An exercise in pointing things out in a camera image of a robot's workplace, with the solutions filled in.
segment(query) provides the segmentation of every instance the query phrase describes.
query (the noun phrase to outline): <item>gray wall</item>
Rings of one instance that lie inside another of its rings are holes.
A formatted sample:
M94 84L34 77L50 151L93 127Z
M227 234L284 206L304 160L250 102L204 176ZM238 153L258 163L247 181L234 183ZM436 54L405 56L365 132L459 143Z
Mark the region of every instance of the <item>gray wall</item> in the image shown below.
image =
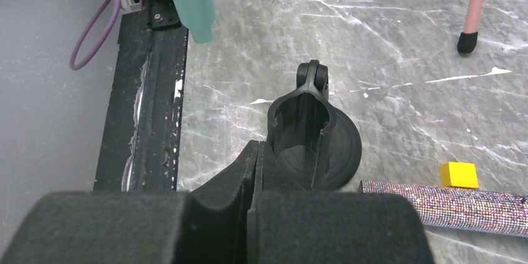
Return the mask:
M119 25L83 70L71 71L68 60L103 1L0 0L0 255L40 197L92 188Z

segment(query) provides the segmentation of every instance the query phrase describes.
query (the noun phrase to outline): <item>glittery rod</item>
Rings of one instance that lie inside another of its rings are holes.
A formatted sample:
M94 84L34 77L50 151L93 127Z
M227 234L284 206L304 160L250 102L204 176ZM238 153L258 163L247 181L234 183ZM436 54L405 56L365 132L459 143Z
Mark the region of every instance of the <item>glittery rod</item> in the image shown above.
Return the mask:
M379 181L359 190L407 198L424 225L528 237L528 196Z

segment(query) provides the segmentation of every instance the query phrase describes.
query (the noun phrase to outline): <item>black clamp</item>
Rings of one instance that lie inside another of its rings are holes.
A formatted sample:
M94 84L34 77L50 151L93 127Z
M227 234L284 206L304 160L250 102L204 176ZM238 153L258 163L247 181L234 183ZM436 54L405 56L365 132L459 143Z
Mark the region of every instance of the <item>black clamp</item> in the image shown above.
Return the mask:
M297 69L297 89L268 110L267 142L275 161L304 189L341 188L361 160L356 126L328 98L328 68L311 60Z
M145 9L148 29L162 31L182 26L172 0L145 0Z

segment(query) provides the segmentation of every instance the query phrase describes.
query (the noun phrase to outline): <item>black metal frame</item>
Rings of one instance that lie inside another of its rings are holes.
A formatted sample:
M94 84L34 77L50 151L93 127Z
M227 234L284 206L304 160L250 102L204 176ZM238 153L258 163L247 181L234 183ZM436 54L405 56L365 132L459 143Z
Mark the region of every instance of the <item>black metal frame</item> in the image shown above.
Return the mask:
M171 3L149 1L123 16L94 190L176 187L189 32L177 14L176 24L149 28L152 10Z

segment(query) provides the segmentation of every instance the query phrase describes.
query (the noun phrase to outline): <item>yellow block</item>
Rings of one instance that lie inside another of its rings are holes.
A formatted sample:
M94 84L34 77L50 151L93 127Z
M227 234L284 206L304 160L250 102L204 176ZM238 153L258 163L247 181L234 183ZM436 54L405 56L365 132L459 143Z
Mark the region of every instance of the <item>yellow block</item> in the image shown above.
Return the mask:
M478 188L473 163L444 163L440 166L440 183L446 187Z

